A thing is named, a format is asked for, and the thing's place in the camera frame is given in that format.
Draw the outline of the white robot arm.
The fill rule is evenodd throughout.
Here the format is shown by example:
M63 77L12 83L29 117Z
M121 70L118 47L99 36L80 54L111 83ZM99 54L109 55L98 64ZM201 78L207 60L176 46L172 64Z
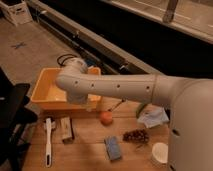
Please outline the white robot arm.
M67 101L90 94L152 103L171 112L168 171L213 171L213 79L167 75L91 75L73 58L56 77Z

